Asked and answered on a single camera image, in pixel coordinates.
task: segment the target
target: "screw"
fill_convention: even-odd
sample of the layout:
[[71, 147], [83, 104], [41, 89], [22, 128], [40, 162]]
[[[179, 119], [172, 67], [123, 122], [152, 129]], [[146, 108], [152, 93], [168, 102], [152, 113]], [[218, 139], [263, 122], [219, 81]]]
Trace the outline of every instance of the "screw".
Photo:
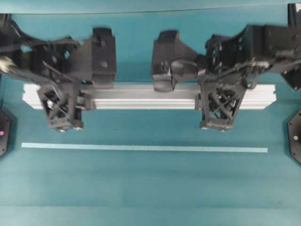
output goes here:
[[101, 66], [102, 66], [102, 67], [108, 67], [108, 64], [107, 64], [106, 61], [102, 61], [102, 62], [101, 62]]
[[100, 44], [101, 44], [102, 47], [105, 47], [105, 41], [104, 40], [101, 40]]
[[53, 62], [53, 63], [55, 63], [55, 64], [57, 63], [57, 58], [56, 58], [55, 56], [52, 56], [51, 59], [52, 59], [52, 62]]

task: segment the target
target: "teal table surface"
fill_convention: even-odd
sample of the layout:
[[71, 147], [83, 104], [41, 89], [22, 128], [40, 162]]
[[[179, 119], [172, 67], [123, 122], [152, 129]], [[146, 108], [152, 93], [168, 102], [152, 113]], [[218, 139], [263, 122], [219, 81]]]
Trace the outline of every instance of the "teal table surface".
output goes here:
[[[203, 8], [216, 7], [215, 2], [194, 3]], [[93, 27], [110, 27], [117, 82], [147, 83], [153, 41], [162, 30], [179, 30], [183, 42], [204, 53], [213, 33], [287, 24], [286, 4], [253, 2], [168, 12], [14, 14], [13, 19], [30, 35], [50, 40], [65, 35], [84, 40]], [[116, 3], [116, 11], [122, 4]], [[12, 5], [4, 1], [4, 7]], [[16, 10], [21, 6], [14, 3]], [[201, 114], [192, 110], [89, 111], [83, 113], [84, 130], [59, 133], [47, 128], [43, 111], [22, 101], [24, 83], [3, 76], [2, 108], [13, 124], [9, 150], [0, 159], [0, 226], [299, 226], [301, 165], [289, 154], [286, 124], [301, 108], [301, 94], [279, 74], [264, 74], [260, 83], [276, 84], [277, 102], [264, 110], [241, 110], [234, 129], [224, 133], [200, 130]], [[24, 142], [265, 147], [268, 152], [38, 149], [22, 148]]]

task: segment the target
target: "black mount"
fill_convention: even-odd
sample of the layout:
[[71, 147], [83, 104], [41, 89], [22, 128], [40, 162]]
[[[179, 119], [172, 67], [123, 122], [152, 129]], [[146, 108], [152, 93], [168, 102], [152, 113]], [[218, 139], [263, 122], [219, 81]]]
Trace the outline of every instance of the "black mount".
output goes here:
[[301, 163], [301, 111], [287, 124], [291, 156]]
[[[23, 52], [23, 46], [30, 51]], [[94, 108], [82, 90], [113, 87], [115, 38], [111, 29], [95, 28], [83, 45], [71, 37], [38, 40], [21, 31], [10, 14], [0, 14], [0, 71], [40, 86], [51, 128], [82, 129], [81, 111]]]
[[301, 88], [301, 28], [248, 25], [234, 37], [213, 35], [206, 54], [180, 41], [177, 31], [162, 32], [154, 42], [152, 77], [156, 91], [173, 91], [176, 83], [197, 80], [196, 109], [203, 110], [202, 129], [233, 127], [247, 89], [265, 72], [281, 73]]
[[10, 124], [10, 118], [0, 109], [0, 157], [8, 150]]

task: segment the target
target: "aluminum extrusion bar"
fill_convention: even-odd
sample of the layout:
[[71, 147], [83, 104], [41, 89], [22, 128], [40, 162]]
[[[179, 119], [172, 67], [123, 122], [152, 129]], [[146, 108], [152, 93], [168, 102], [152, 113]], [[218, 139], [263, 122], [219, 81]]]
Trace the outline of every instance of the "aluminum extrusion bar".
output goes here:
[[[35, 84], [24, 84], [23, 101], [42, 109]], [[179, 84], [173, 92], [155, 92], [152, 84], [118, 83], [112, 89], [87, 91], [96, 109], [195, 109], [199, 85]], [[264, 109], [276, 101], [275, 85], [258, 85], [248, 90], [241, 109]]]

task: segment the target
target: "white tape strip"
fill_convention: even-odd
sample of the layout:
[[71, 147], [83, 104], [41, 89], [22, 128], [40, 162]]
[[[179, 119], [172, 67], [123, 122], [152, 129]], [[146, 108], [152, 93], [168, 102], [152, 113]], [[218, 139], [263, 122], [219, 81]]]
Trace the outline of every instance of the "white tape strip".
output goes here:
[[22, 143], [22, 147], [47, 148], [47, 149], [119, 150], [119, 151], [236, 152], [236, 153], [267, 153], [268, 152], [268, 148], [261, 148], [261, 147], [75, 145], [75, 144], [46, 144], [46, 143]]

